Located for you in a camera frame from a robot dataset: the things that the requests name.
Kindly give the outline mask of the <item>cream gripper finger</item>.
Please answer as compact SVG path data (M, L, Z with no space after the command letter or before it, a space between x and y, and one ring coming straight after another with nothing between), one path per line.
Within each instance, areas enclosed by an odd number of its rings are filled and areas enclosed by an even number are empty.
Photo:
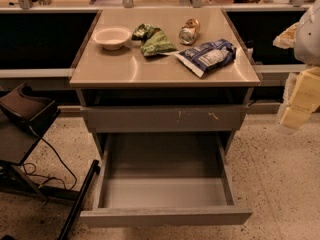
M293 134L320 107L320 67L290 73L285 83L283 103L277 113L277 131Z

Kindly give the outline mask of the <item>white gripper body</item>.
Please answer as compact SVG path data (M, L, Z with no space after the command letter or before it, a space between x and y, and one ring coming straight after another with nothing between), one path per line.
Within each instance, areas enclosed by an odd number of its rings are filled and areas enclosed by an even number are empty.
M273 45L281 49L293 48L296 39L297 24L294 23L273 40Z

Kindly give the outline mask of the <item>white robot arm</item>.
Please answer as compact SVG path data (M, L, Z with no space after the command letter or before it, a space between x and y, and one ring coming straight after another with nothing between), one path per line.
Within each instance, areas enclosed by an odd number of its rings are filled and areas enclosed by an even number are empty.
M289 74L277 114L277 131L293 134L320 107L320 0L278 35L273 45L292 48L294 57L306 65L299 74Z

